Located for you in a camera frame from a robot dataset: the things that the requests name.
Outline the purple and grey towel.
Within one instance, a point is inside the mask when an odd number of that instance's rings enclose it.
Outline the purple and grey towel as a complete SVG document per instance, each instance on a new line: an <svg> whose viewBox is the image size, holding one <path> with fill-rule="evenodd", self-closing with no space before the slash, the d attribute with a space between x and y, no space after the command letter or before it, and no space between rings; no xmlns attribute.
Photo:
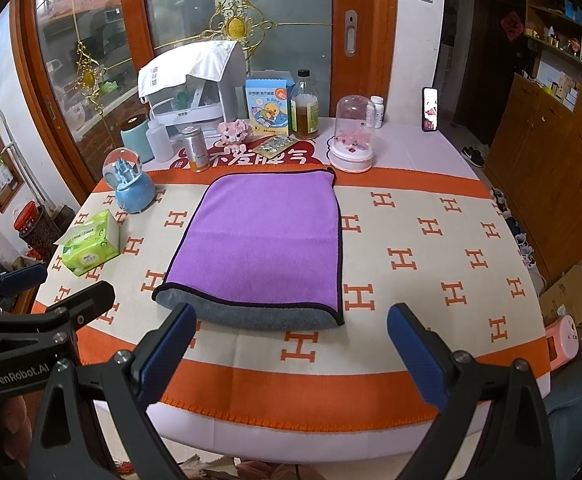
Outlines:
<svg viewBox="0 0 582 480"><path fill-rule="evenodd" d="M331 169L226 174L203 193L153 300L239 330L344 324Z"/></svg>

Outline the green tissue pack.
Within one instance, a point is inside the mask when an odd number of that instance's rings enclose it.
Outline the green tissue pack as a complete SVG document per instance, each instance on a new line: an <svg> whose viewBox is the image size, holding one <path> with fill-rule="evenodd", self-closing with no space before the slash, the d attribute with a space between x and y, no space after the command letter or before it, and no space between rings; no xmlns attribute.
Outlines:
<svg viewBox="0 0 582 480"><path fill-rule="evenodd" d="M74 275L82 276L120 254L120 225L104 210L86 223L69 228L56 244L62 264Z"/></svg>

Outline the red bucket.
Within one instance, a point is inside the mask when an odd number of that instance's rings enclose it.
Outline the red bucket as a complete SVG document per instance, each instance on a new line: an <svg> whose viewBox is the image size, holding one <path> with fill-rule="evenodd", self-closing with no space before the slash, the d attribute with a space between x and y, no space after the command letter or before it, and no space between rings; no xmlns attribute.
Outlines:
<svg viewBox="0 0 582 480"><path fill-rule="evenodd" d="M39 218L38 206L30 200L16 216L13 227L18 234L26 234Z"/></svg>

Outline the pink device on floor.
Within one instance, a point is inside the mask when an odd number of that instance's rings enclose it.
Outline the pink device on floor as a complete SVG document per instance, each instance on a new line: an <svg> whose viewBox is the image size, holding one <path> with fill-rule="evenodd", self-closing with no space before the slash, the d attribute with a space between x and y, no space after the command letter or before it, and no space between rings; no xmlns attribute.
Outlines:
<svg viewBox="0 0 582 480"><path fill-rule="evenodd" d="M576 324L569 314L560 316L546 328L546 339L553 372L574 359L579 352Z"/></svg>

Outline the blue snow globe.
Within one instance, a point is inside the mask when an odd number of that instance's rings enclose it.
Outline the blue snow globe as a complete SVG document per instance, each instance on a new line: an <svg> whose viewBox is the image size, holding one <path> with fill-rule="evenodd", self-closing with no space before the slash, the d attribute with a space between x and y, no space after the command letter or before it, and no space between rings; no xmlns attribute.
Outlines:
<svg viewBox="0 0 582 480"><path fill-rule="evenodd" d="M102 177L112 188L117 205L128 214L140 214L154 201L154 182L143 170L139 155L129 148L116 148L108 153Z"/></svg>

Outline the teal cylinder container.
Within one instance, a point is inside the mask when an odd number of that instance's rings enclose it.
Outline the teal cylinder container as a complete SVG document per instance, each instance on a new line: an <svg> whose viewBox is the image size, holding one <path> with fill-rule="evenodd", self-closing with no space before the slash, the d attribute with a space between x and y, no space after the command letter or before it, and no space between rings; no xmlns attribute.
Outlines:
<svg viewBox="0 0 582 480"><path fill-rule="evenodd" d="M146 132L149 128L149 119L146 114L134 115L120 126L120 138L125 148L134 151L142 164L154 159Z"/></svg>

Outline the silver orange can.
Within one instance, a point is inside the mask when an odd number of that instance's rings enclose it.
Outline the silver orange can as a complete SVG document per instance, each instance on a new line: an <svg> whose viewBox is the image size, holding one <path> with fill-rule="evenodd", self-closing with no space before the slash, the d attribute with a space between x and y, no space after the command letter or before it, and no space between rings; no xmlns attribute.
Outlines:
<svg viewBox="0 0 582 480"><path fill-rule="evenodd" d="M198 126L187 126L182 130L184 149L192 171L201 172L210 166L203 131Z"/></svg>

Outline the translucent plastic squeeze bottle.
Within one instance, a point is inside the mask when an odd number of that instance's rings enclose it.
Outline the translucent plastic squeeze bottle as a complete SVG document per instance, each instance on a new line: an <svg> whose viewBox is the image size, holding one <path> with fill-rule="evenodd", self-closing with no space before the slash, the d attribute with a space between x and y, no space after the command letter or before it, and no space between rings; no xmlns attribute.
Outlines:
<svg viewBox="0 0 582 480"><path fill-rule="evenodd" d="M156 118L150 118L146 129L146 140L157 162L168 162L175 155L167 128Z"/></svg>

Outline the pink toy figure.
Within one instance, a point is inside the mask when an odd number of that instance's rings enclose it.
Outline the pink toy figure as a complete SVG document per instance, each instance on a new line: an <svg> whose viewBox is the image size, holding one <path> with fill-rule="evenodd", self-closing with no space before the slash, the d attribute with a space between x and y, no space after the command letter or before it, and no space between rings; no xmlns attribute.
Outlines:
<svg viewBox="0 0 582 480"><path fill-rule="evenodd" d="M251 124L244 119L234 122L221 122L217 127L219 140L216 148L221 148L226 154L240 155L246 152L246 144L251 137Z"/></svg>

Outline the white appliance with cover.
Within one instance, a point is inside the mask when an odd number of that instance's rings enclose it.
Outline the white appliance with cover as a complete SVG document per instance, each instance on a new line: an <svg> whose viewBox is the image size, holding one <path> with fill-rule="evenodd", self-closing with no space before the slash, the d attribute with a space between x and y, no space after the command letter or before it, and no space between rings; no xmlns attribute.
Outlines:
<svg viewBox="0 0 582 480"><path fill-rule="evenodd" d="M204 40L157 55L138 73L138 97L164 126L199 126L213 133L239 118L246 78L240 44Z"/></svg>

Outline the wooden cabinet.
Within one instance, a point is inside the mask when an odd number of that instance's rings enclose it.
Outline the wooden cabinet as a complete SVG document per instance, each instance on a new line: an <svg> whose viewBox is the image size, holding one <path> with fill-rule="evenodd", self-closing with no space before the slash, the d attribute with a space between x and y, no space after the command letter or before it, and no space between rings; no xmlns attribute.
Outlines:
<svg viewBox="0 0 582 480"><path fill-rule="evenodd" d="M582 82L567 108L515 77L485 174L530 236L547 282L582 261Z"/></svg>

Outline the blue duck carton box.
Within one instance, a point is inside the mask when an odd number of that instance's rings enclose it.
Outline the blue duck carton box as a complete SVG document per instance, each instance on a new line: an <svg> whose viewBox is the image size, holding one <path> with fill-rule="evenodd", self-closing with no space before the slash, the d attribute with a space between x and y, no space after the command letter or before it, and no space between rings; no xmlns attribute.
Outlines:
<svg viewBox="0 0 582 480"><path fill-rule="evenodd" d="M252 133L256 136L289 134L289 88L284 78L248 78L245 81L246 106Z"/></svg>

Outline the brown liquid glass bottle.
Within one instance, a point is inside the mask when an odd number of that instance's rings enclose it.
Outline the brown liquid glass bottle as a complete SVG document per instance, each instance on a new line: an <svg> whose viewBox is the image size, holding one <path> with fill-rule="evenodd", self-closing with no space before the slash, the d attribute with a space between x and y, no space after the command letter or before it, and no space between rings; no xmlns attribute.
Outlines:
<svg viewBox="0 0 582 480"><path fill-rule="evenodd" d="M290 128L297 139L312 139L319 130L319 96L310 70L298 70L290 96Z"/></svg>

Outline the black smartphone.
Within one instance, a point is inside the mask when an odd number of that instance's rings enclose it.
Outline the black smartphone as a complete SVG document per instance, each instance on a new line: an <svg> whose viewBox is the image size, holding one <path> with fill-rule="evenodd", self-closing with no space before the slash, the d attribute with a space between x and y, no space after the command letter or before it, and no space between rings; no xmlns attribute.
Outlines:
<svg viewBox="0 0 582 480"><path fill-rule="evenodd" d="M438 128L438 91L433 87L422 89L422 130L433 132Z"/></svg>

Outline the white pill bottle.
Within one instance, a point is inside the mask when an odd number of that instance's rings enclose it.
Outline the white pill bottle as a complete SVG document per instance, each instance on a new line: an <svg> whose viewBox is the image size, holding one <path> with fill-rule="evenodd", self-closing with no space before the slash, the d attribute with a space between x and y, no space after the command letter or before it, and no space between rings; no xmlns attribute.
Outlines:
<svg viewBox="0 0 582 480"><path fill-rule="evenodd" d="M382 96L372 96L370 101L374 106L374 128L379 129L383 126L384 121L384 99Z"/></svg>

